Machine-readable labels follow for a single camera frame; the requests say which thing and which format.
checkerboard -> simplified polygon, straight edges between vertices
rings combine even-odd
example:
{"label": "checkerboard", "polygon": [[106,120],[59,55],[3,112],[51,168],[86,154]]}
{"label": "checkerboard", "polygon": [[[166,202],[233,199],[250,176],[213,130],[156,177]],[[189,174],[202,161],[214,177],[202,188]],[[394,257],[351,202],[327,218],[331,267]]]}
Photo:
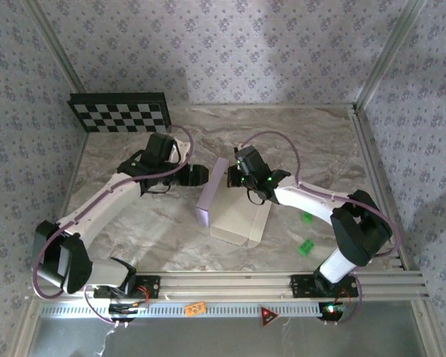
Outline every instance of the checkerboard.
{"label": "checkerboard", "polygon": [[87,132],[166,132],[163,93],[72,94],[68,102]]}

marble surface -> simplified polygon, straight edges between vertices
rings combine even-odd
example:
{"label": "marble surface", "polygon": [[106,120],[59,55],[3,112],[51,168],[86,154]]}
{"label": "marble surface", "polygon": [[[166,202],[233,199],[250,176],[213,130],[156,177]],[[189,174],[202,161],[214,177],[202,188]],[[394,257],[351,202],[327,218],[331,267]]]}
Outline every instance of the marble surface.
{"label": "marble surface", "polygon": [[[322,109],[170,108],[172,122],[185,125],[195,140],[192,162],[213,167],[218,156],[233,157],[233,147],[263,129],[279,130],[294,141],[302,160],[302,180],[336,191],[371,192],[352,123]],[[176,138],[185,140],[183,132]],[[68,211],[98,191],[121,161],[144,149],[147,133],[90,134]],[[294,172],[296,160],[284,139],[263,135],[252,144],[271,168]],[[213,238],[199,227],[195,204],[202,187],[173,187],[165,195],[144,195],[125,208],[96,237],[91,258],[119,257],[140,271],[237,270],[311,271],[336,247],[332,227],[314,218],[300,221],[295,208],[273,205],[261,243],[255,248]],[[310,239],[315,247],[302,257],[297,247]],[[366,268],[385,270],[388,260]]]}

triangular warning label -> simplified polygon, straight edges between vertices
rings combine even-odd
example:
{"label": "triangular warning label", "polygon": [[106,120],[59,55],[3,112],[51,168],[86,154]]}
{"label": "triangular warning label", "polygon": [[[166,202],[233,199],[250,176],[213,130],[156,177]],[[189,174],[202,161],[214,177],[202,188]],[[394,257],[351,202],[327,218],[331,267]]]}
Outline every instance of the triangular warning label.
{"label": "triangular warning label", "polygon": [[269,325],[271,322],[276,320],[278,317],[279,317],[279,315],[277,313],[261,306],[261,319],[262,319],[263,327]]}

small green cube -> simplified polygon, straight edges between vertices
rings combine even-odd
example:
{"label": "small green cube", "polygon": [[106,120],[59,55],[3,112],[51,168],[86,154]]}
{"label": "small green cube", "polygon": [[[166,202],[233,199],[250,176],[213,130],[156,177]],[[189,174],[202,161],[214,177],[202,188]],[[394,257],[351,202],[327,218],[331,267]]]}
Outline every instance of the small green cube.
{"label": "small green cube", "polygon": [[303,221],[303,223],[312,223],[312,215],[309,212],[302,212],[300,220]]}
{"label": "small green cube", "polygon": [[314,243],[307,239],[300,247],[299,247],[299,252],[301,253],[301,255],[303,255],[304,257],[307,257],[307,255],[309,254],[309,252],[311,251],[311,249],[313,249],[314,247]]}

wall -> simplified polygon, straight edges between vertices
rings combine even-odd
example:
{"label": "wall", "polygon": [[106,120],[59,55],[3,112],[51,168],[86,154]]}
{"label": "wall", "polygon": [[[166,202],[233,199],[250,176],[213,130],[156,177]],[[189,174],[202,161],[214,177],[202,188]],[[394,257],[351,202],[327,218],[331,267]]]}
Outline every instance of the wall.
{"label": "wall", "polygon": [[366,109],[446,337],[446,0],[423,9]]}
{"label": "wall", "polygon": [[41,1],[89,91],[351,103],[405,0]]}
{"label": "wall", "polygon": [[19,2],[0,1],[0,356],[30,294],[33,232],[56,218],[85,138]]}

